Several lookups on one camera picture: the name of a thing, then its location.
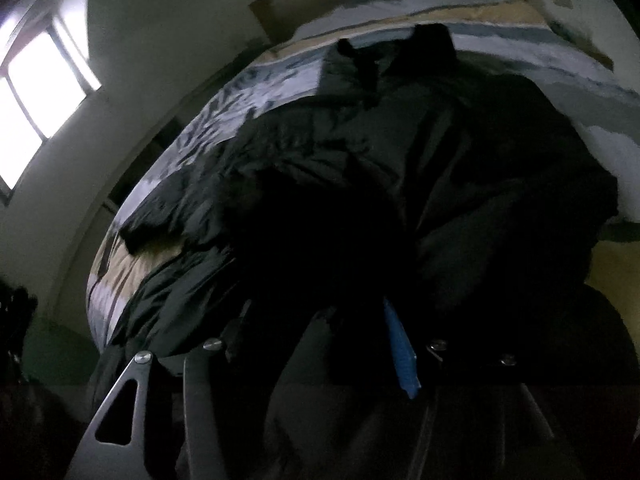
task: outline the screw head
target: screw head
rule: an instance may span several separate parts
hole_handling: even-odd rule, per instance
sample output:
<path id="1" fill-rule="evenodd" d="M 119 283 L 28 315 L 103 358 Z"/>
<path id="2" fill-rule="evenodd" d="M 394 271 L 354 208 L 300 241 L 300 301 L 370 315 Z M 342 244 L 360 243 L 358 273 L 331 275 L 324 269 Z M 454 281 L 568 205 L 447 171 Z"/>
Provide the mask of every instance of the screw head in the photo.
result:
<path id="1" fill-rule="evenodd" d="M 217 337 L 212 337 L 211 339 L 207 339 L 203 344 L 202 348 L 208 350 L 210 352 L 219 352 L 224 347 L 225 343 L 218 339 Z"/>
<path id="2" fill-rule="evenodd" d="M 516 356 L 512 354 L 502 354 L 500 364 L 503 366 L 515 366 L 517 364 Z"/>
<path id="3" fill-rule="evenodd" d="M 133 356 L 133 360 L 139 365 L 146 365 L 154 355 L 149 350 L 143 350 Z"/>
<path id="4" fill-rule="evenodd" d="M 434 352 L 444 352 L 447 349 L 447 342 L 444 339 L 432 339 L 429 348 Z"/>

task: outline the white wall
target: white wall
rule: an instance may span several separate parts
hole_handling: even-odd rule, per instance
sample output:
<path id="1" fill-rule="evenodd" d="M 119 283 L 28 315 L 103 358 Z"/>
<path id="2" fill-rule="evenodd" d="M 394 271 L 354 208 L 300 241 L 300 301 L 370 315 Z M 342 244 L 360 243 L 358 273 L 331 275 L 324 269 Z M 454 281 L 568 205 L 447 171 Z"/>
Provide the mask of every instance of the white wall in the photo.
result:
<path id="1" fill-rule="evenodd" d="M 54 393 L 69 415 L 89 423 L 86 384 L 99 355 L 92 341 L 36 316 L 24 338 L 22 370 Z"/>
<path id="2" fill-rule="evenodd" d="M 91 95 L 0 206 L 0 274 L 53 311 L 78 243 L 180 99 L 264 32 L 253 0 L 88 0 Z"/>
<path id="3" fill-rule="evenodd" d="M 58 323 L 87 339 L 91 339 L 91 331 L 86 318 L 86 282 L 95 254 L 112 220 L 113 213 L 104 207 L 98 209 L 71 258 L 53 309 Z"/>

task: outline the window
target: window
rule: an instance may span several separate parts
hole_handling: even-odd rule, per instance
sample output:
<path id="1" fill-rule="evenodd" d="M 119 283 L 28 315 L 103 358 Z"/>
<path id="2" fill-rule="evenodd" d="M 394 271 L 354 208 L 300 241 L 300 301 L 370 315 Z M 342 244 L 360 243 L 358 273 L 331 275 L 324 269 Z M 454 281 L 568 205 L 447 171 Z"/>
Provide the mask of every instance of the window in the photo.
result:
<path id="1" fill-rule="evenodd" d="M 0 66 L 0 200 L 100 83 L 60 20 Z"/>
<path id="2" fill-rule="evenodd" d="M 0 79 L 0 118 L 0 177 L 13 189 L 42 139 L 20 110 L 6 79 Z"/>
<path id="3" fill-rule="evenodd" d="M 86 97 L 73 70 L 43 32 L 9 62 L 9 78 L 18 98 L 49 138 Z"/>

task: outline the blue object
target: blue object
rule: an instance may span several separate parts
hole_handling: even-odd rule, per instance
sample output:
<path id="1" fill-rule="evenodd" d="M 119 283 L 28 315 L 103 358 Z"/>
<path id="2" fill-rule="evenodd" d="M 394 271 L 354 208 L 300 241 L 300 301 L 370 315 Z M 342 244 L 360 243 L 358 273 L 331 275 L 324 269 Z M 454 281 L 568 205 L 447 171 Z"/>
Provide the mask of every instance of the blue object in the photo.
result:
<path id="1" fill-rule="evenodd" d="M 410 399 L 415 399 L 421 385 L 418 380 L 414 348 L 411 346 L 396 310 L 386 298 L 384 304 L 385 321 L 389 330 L 389 342 L 391 344 L 391 356 L 394 360 L 398 383 L 406 391 Z"/>

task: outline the pillow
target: pillow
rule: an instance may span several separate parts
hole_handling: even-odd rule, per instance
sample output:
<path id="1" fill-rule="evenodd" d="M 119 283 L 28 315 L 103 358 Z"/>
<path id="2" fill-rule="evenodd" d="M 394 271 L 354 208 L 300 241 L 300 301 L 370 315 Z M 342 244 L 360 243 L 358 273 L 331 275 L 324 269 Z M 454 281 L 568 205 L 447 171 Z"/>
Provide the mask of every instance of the pillow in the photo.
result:
<path id="1" fill-rule="evenodd" d="M 376 20 L 385 20 L 396 16 L 415 14 L 424 10 L 443 7 L 459 7 L 482 4 L 500 4 L 515 0 L 374 0 L 355 6 L 341 5 L 329 14 L 309 23 L 305 23 L 296 30 L 291 41 L 299 41 L 338 30 L 353 27 Z"/>

